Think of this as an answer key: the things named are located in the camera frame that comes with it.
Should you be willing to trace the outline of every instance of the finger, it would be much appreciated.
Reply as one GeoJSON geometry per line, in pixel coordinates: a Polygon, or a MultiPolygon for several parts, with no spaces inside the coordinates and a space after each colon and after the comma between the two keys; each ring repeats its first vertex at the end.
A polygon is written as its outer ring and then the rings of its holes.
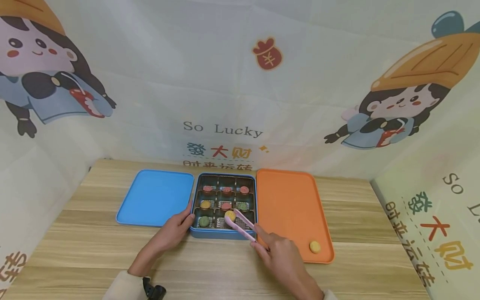
{"type": "Polygon", "coordinates": [[[260,258],[261,258],[262,261],[264,262],[265,266],[266,266],[267,268],[270,268],[270,263],[271,263],[272,258],[271,258],[270,255],[268,254],[267,250],[266,250],[262,245],[260,245],[260,244],[257,243],[257,242],[251,242],[251,243],[250,243],[250,246],[252,246],[252,248],[255,249],[255,251],[257,252],[258,256],[260,256],[260,258]]]}
{"type": "Polygon", "coordinates": [[[179,215],[182,217],[182,219],[185,219],[186,217],[188,217],[188,215],[192,211],[192,202],[193,202],[193,200],[190,199],[188,201],[187,207],[181,213],[179,213],[179,215]]]}
{"type": "Polygon", "coordinates": [[[258,223],[255,223],[253,230],[258,234],[258,236],[269,246],[273,242],[272,238],[258,223]]]}
{"type": "Polygon", "coordinates": [[[194,220],[195,220],[195,215],[194,214],[188,215],[185,218],[185,220],[183,221],[183,223],[180,225],[180,228],[183,231],[187,232],[187,230],[190,228],[190,226],[192,226],[194,220]]]}

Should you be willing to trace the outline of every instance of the hand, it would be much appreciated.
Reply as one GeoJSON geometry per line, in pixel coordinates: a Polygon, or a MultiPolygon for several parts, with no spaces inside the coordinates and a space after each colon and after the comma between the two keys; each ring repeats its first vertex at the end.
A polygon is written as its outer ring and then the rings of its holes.
{"type": "Polygon", "coordinates": [[[191,209],[192,201],[190,200],[187,208],[168,219],[145,247],[157,254],[162,254],[167,250],[175,248],[195,220],[195,215],[190,214],[191,209]]]}
{"type": "Polygon", "coordinates": [[[112,100],[112,98],[110,98],[107,94],[103,94],[102,95],[103,98],[105,98],[105,100],[108,102],[108,104],[110,104],[110,106],[115,109],[115,107],[117,107],[117,103],[115,103],[115,101],[112,100]]]}
{"type": "Polygon", "coordinates": [[[19,119],[17,124],[17,131],[20,135],[24,135],[26,133],[29,137],[34,138],[36,133],[36,127],[30,119],[19,119]]]}
{"type": "Polygon", "coordinates": [[[338,136],[338,134],[336,133],[332,133],[332,134],[329,134],[327,135],[326,137],[324,137],[324,139],[326,140],[325,141],[325,144],[333,144],[335,143],[340,137],[338,136]]]}
{"type": "Polygon", "coordinates": [[[190,200],[187,208],[166,221],[165,225],[140,250],[128,269],[129,274],[138,277],[147,276],[155,260],[180,243],[195,220],[195,215],[190,214],[191,207],[190,200]]]}
{"type": "Polygon", "coordinates": [[[410,136],[410,135],[414,135],[414,134],[416,134],[417,132],[419,132],[419,127],[418,127],[418,126],[415,126],[415,127],[413,127],[412,132],[410,132],[409,136],[410,136]]]}
{"type": "Polygon", "coordinates": [[[255,224],[255,232],[267,244],[268,252],[259,243],[250,245],[257,251],[267,269],[297,300],[323,300],[324,293],[307,273],[295,243],[275,233],[266,233],[255,224]]]}

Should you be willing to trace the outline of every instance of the person's left hand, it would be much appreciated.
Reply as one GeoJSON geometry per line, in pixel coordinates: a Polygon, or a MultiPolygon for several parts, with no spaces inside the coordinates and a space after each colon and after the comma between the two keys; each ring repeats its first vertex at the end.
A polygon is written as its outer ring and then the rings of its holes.
{"type": "Polygon", "coordinates": [[[168,219],[165,225],[145,245],[145,248],[150,249],[157,255],[175,248],[195,220],[195,215],[190,214],[191,208],[192,201],[190,200],[187,208],[168,219]]]}
{"type": "Polygon", "coordinates": [[[165,251],[175,248],[182,240],[185,233],[193,224],[195,215],[190,214],[192,201],[188,202],[187,208],[173,215],[165,222],[165,225],[149,240],[140,250],[128,273],[138,277],[147,276],[153,263],[165,251]]]}

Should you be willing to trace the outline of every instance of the blue box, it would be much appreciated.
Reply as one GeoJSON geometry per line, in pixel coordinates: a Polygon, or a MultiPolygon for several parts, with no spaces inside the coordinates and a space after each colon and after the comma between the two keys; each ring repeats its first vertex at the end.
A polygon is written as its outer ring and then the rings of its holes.
{"type": "MultiPolygon", "coordinates": [[[[255,177],[239,174],[202,173],[199,175],[195,194],[193,196],[192,213],[195,214],[195,221],[190,227],[191,235],[201,239],[225,239],[245,240],[236,230],[231,229],[223,221],[225,210],[220,207],[223,203],[230,203],[232,209],[238,208],[240,203],[248,206],[248,210],[242,213],[252,222],[257,222],[257,189],[255,177]],[[209,192],[204,191],[204,186],[212,187],[209,192]],[[241,193],[240,187],[247,186],[248,193],[241,193]],[[200,204],[203,201],[210,201],[210,208],[202,209],[200,204]],[[198,220],[202,216],[210,219],[209,226],[202,228],[198,220]]],[[[244,228],[251,236],[256,238],[255,232],[247,227],[239,218],[235,223],[244,228]]]]}

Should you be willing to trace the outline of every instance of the sleeve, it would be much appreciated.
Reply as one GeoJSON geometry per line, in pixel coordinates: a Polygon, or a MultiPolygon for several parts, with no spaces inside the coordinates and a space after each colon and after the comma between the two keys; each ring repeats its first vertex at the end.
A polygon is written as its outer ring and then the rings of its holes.
{"type": "Polygon", "coordinates": [[[368,123],[368,118],[366,114],[358,113],[355,116],[351,117],[347,121],[347,129],[349,133],[360,130],[365,124],[368,123]]]}
{"type": "Polygon", "coordinates": [[[121,271],[103,296],[103,300],[146,300],[143,279],[121,271]]]}
{"type": "Polygon", "coordinates": [[[324,300],[338,300],[330,290],[324,291],[324,300]]]}
{"type": "Polygon", "coordinates": [[[106,117],[110,117],[113,114],[113,109],[110,103],[102,95],[100,95],[94,88],[92,88],[85,81],[83,81],[80,77],[75,76],[75,79],[79,82],[79,84],[82,86],[84,90],[92,94],[94,98],[93,105],[98,110],[98,112],[100,112],[102,115],[106,117]]]}
{"type": "Polygon", "coordinates": [[[19,107],[30,104],[19,77],[0,76],[0,98],[19,107]]]}

